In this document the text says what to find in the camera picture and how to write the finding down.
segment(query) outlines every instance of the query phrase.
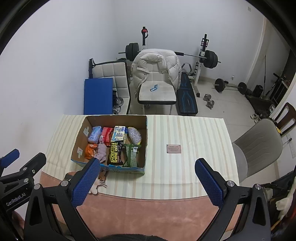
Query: barbell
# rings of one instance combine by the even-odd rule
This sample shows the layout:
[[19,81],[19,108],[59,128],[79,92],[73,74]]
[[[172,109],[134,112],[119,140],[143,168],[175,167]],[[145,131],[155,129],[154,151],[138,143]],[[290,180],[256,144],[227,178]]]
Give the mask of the barbell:
[[235,86],[229,84],[228,81],[224,81],[223,79],[216,79],[214,87],[218,92],[222,92],[225,87],[232,87],[237,89],[242,95],[251,95],[252,93],[252,91],[247,88],[247,85],[244,82],[240,82],[238,86]]
[[[125,52],[119,52],[119,54],[124,54],[126,55],[126,58],[129,61],[134,61],[136,56],[139,53],[139,44],[138,43],[130,43],[129,45],[126,46],[126,51]],[[205,51],[205,56],[197,56],[197,55],[192,55],[192,54],[186,54],[182,52],[175,52],[176,55],[179,56],[192,56],[192,57],[197,57],[203,59],[203,64],[206,68],[212,69],[217,66],[218,63],[221,63],[218,61],[218,56],[215,54],[213,51],[206,50]]]

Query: striped tablecloth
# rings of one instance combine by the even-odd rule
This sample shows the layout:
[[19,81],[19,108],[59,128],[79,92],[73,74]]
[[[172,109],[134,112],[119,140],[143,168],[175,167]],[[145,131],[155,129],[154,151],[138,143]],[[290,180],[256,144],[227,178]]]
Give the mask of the striped tablecloth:
[[[64,115],[46,154],[43,172],[62,180],[81,167],[70,160],[85,115]],[[109,172],[99,192],[139,199],[184,199],[206,196],[195,175],[203,157],[225,180],[239,184],[230,137],[223,119],[148,115],[145,175]],[[166,145],[181,145],[181,154],[167,154]]]

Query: chair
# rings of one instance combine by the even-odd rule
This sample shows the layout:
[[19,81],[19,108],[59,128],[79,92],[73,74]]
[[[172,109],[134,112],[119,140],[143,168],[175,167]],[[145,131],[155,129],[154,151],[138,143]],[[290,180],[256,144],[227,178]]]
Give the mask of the chair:
[[[160,71],[157,62],[149,61],[147,63],[149,75],[145,82],[143,82],[138,90],[138,103],[145,104],[158,104],[170,105],[170,113],[172,107],[177,102],[176,92],[172,82],[168,78],[167,71]],[[157,86],[157,90],[150,91],[150,89]]]
[[239,182],[275,162],[283,149],[281,136],[270,119],[262,119],[232,143]]
[[131,105],[131,92],[127,76],[127,65],[125,61],[110,61],[95,64],[92,58],[89,60],[89,79],[113,78],[113,90],[116,90],[117,96],[124,100],[119,113],[120,115],[128,115]]
[[[280,117],[280,115],[282,114],[282,112],[284,111],[284,109],[288,107],[289,111],[288,113],[279,121],[277,122],[278,118]],[[277,115],[277,117],[274,119],[275,121],[275,125],[277,128],[279,128],[280,130],[286,125],[288,124],[292,119],[295,120],[295,122],[290,125],[286,130],[284,130],[281,135],[285,135],[290,129],[292,129],[295,125],[296,125],[296,110],[295,108],[290,104],[290,103],[286,103],[283,108],[281,109],[280,113]]]

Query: chair leg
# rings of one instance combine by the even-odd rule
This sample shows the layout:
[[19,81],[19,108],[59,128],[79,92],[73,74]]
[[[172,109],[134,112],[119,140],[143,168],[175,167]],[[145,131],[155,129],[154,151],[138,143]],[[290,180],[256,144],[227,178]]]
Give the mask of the chair leg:
[[172,109],[173,109],[173,105],[171,104],[171,106],[170,106],[170,113],[169,113],[169,115],[171,114],[171,112],[172,112]]

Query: silver glitter sponge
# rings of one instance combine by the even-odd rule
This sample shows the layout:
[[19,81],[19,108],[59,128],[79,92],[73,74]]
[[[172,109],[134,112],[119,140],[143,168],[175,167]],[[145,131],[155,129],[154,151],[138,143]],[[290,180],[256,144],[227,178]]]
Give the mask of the silver glitter sponge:
[[142,137],[140,132],[133,127],[128,127],[128,135],[131,138],[133,144],[140,145],[142,141]]

